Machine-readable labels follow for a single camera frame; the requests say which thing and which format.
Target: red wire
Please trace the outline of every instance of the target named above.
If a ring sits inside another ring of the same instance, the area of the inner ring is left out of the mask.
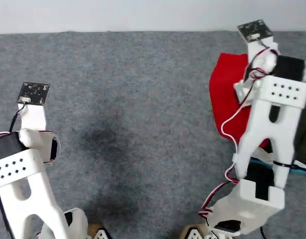
[[[215,195],[215,193],[218,192],[220,188],[222,188],[224,185],[226,185],[226,184],[228,184],[228,183],[230,183],[230,181],[227,181],[227,182],[223,183],[219,188],[217,188],[217,190],[213,191],[213,192],[209,195],[208,199],[204,202],[204,204],[203,204],[203,206],[202,206],[202,209],[203,209],[203,210],[206,209],[206,207],[207,207],[208,204],[210,203],[210,201],[211,201],[212,197]]]

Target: gray carpet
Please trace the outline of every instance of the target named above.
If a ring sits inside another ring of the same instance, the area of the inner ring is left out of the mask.
[[[283,54],[306,59],[306,32],[275,39]],[[23,81],[50,83],[48,128],[62,154],[48,175],[62,209],[85,210],[114,239],[177,239],[202,222],[197,212],[231,163],[208,95],[221,52],[246,46],[225,31],[0,35],[0,131]],[[306,237],[306,176],[290,175],[286,209],[264,230],[269,239]]]

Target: red fabric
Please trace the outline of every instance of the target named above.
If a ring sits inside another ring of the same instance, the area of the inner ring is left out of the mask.
[[[221,53],[209,82],[209,93],[212,104],[213,116],[218,132],[221,136],[229,138],[221,133],[221,124],[230,118],[239,108],[237,96],[233,84],[239,82],[248,64],[247,54],[233,55]],[[237,143],[246,130],[250,107],[243,108],[239,114],[224,125],[224,132],[232,135]],[[261,147],[267,145],[268,140],[261,143]]]

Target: cable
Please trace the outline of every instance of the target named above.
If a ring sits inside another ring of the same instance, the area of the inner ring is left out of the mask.
[[[0,132],[0,136],[2,136],[2,135],[6,135],[6,134],[10,134],[10,133],[9,133],[9,132],[7,132],[7,131]]]
[[[26,106],[27,102],[23,102],[23,106],[21,107],[21,109],[19,109],[15,115],[13,116],[12,118],[12,121],[11,121],[11,124],[10,124],[10,128],[9,128],[9,132],[11,133],[12,132],[12,129],[13,129],[13,126],[14,126],[14,123],[15,121],[17,120],[17,117],[18,117],[18,114],[21,113],[21,111],[24,109],[24,107]]]
[[[263,41],[261,39],[258,39],[258,42],[260,45],[264,46],[266,49],[268,49],[269,47],[263,43]]]
[[[215,195],[215,193],[218,192],[220,188],[222,188],[224,185],[226,185],[228,183],[231,183],[231,182],[227,181],[227,182],[221,183],[217,187],[215,187],[215,189],[212,190],[212,192],[208,195],[204,204],[202,205],[203,211],[198,213],[199,216],[201,216],[202,218],[205,218],[209,213],[212,213],[212,209],[207,208],[208,204],[210,203],[210,201],[211,201],[212,197]]]
[[[260,233],[263,239],[267,239],[263,232],[263,227],[260,228]]]

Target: white plastic bracket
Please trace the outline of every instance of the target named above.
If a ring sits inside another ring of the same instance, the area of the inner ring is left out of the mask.
[[[22,178],[27,179],[31,189],[27,199],[19,184]],[[15,239],[30,236],[30,215],[39,216],[56,239],[70,239],[66,219],[55,201],[38,150],[28,149],[0,160],[0,198]]]
[[[33,130],[45,130],[47,126],[44,106],[36,106],[26,104],[20,113],[21,128],[29,128]]]
[[[277,121],[272,123],[269,114],[275,104],[281,109]],[[245,177],[251,155],[266,138],[271,140],[275,160],[292,164],[293,141],[305,104],[306,83],[274,76],[263,78],[252,104],[246,132],[240,139],[238,154],[234,156],[239,178]],[[284,188],[289,170],[288,167],[274,165],[276,187]]]
[[[270,216],[285,206],[283,189],[270,186],[268,201],[257,199],[255,195],[256,183],[241,179],[228,196],[218,200],[213,206],[213,212],[207,219],[210,228],[214,232],[225,233],[232,237],[240,233],[248,234],[263,226]],[[214,228],[219,222],[228,220],[241,221],[241,231],[229,233]]]

